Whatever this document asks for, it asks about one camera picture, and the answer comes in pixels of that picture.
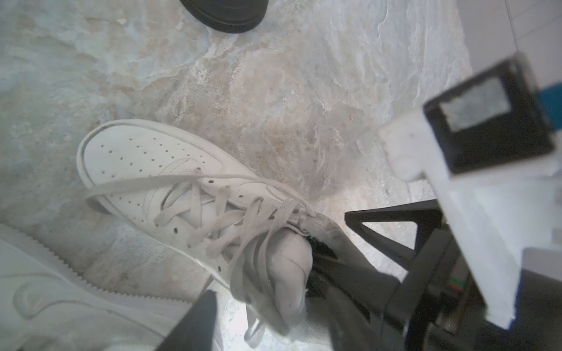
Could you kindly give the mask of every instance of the shoe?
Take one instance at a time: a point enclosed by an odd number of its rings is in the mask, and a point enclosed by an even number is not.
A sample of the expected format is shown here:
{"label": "shoe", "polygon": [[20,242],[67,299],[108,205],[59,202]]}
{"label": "shoe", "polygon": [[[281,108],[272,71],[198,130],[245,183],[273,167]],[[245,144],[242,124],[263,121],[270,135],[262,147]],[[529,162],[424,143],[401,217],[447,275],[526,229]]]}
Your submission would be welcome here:
{"label": "shoe", "polygon": [[109,122],[80,143],[76,163],[92,208],[193,259],[249,306],[244,338],[251,346],[259,343],[263,323],[287,336],[305,318],[312,268],[306,236],[328,244],[343,261],[366,262],[339,226],[296,191],[257,177],[184,130],[144,120]]}
{"label": "shoe", "polygon": [[201,21],[225,33],[244,33],[260,24],[268,9],[268,0],[180,0]]}
{"label": "shoe", "polygon": [[[0,225],[0,350],[153,350],[190,306],[97,289]],[[222,350],[218,333],[213,347]]]}

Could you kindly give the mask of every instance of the blue tape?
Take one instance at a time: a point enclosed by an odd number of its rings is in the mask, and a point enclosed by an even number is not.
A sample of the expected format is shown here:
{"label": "blue tape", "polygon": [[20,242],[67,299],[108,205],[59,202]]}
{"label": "blue tape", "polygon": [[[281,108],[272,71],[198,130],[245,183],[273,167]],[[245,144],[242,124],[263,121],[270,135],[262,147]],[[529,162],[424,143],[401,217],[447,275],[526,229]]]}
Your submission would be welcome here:
{"label": "blue tape", "polygon": [[562,83],[541,90],[538,94],[542,108],[554,130],[562,129]]}

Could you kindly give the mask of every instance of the black stand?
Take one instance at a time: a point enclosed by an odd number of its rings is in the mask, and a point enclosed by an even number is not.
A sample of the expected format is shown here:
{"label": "black stand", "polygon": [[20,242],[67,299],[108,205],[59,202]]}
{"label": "black stand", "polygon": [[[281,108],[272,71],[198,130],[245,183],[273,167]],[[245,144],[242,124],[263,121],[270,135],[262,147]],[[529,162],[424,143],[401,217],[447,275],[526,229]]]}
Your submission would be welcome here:
{"label": "black stand", "polygon": [[[346,213],[351,229],[408,270],[402,283],[313,252],[309,288],[327,300],[334,350],[562,349],[562,283],[523,270],[511,329],[486,322],[486,306],[471,279],[464,291],[447,284],[461,254],[442,219],[436,200]],[[418,225],[413,250],[363,224],[389,221]],[[450,320],[456,325],[447,325]],[[537,340],[539,334],[548,334],[548,342]]]}

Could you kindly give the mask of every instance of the white wall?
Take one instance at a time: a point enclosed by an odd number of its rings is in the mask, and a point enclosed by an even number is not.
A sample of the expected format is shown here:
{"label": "white wall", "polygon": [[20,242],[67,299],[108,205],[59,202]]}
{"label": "white wall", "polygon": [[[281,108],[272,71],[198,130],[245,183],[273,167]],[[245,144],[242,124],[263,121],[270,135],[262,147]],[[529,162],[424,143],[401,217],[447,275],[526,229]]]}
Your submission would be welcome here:
{"label": "white wall", "polygon": [[540,87],[562,81],[562,0],[457,0],[475,72],[523,51]]}

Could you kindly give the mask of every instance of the black object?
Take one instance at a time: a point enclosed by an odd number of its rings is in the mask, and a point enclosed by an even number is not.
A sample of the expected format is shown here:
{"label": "black object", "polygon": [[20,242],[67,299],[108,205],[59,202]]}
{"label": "black object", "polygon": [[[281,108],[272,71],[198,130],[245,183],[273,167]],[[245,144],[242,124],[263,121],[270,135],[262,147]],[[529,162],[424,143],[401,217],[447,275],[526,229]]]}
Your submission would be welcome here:
{"label": "black object", "polygon": [[216,294],[207,290],[155,351],[211,351]]}
{"label": "black object", "polygon": [[[346,224],[363,239],[406,262],[409,272],[401,284],[375,269],[313,252],[309,285],[327,300],[334,350],[562,349],[562,282],[522,270],[511,328],[486,322],[486,305],[471,278],[462,292],[447,284],[461,255],[437,212],[437,202],[420,202],[346,213]],[[411,250],[381,240],[362,224],[379,221],[416,222],[422,239]]]}
{"label": "black object", "polygon": [[451,172],[554,150],[532,73],[516,54],[428,101],[423,109]]}
{"label": "black object", "polygon": [[244,33],[256,27],[268,0],[180,0],[203,24],[225,33]]}

